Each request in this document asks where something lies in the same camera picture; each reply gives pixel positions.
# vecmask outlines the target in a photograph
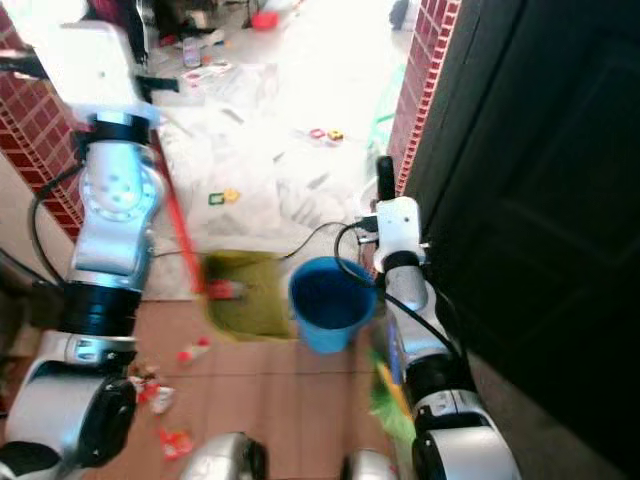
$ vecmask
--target red brick wall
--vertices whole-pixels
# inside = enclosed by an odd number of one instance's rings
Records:
[[[389,142],[389,155],[395,160],[398,195],[404,192],[427,124],[460,1],[422,0],[420,6]]]
[[[0,49],[19,49],[22,42],[0,6]],[[72,117],[48,82],[28,81],[0,73],[0,150],[24,181],[36,191],[73,162]],[[82,222],[78,178],[56,188],[45,205],[75,240]]]

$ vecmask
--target brown tile floor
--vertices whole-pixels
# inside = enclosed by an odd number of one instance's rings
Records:
[[[337,478],[356,448],[389,454],[391,445],[368,414],[368,331],[345,352],[319,356],[299,342],[226,343],[187,368],[176,356],[214,335],[197,302],[148,302],[139,311],[139,358],[160,367],[176,388],[162,417],[138,409],[126,450],[88,479],[176,479],[188,459],[165,462],[160,426],[188,428],[197,446],[224,432],[245,431],[265,443],[273,479]]]

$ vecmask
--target blue bucket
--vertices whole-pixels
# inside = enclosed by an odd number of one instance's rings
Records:
[[[369,274],[345,260],[363,278]],[[344,350],[358,329],[373,316],[376,293],[340,270],[333,257],[318,257],[301,265],[289,282],[289,300],[300,336],[318,353]]]

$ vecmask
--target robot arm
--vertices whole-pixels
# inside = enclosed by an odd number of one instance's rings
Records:
[[[419,208],[395,198],[391,158],[378,161],[375,268],[385,274],[386,292],[417,313],[452,345],[455,339],[436,314],[437,295],[425,281]],[[478,396],[465,355],[451,351],[407,312],[387,302],[404,389],[413,409],[417,438],[414,469],[420,480],[517,480],[509,447]]]
[[[164,192],[148,146],[155,109],[142,97],[123,33],[78,22],[54,36],[35,48],[40,69],[91,127],[79,181],[85,218],[59,329],[45,332],[9,414],[8,443],[0,447],[0,478],[7,479],[78,478],[124,448],[135,411],[126,369],[136,354],[147,229]],[[61,45],[62,53],[54,48]],[[110,53],[79,57],[88,45]]]

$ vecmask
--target wall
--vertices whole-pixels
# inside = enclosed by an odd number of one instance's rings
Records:
[[[29,186],[0,154],[0,247],[38,273],[48,277],[31,244],[27,214],[33,198]],[[73,253],[73,242],[53,215],[39,210],[38,233],[47,256],[58,272],[66,272]]]
[[[404,192],[427,124],[461,4],[461,0],[421,1],[389,142],[398,195]]]
[[[0,6],[0,49],[21,49],[6,11]],[[22,179],[37,190],[73,163],[70,112],[48,82],[0,74],[0,152]],[[75,239],[82,223],[76,179],[54,190],[45,202],[55,220]]]

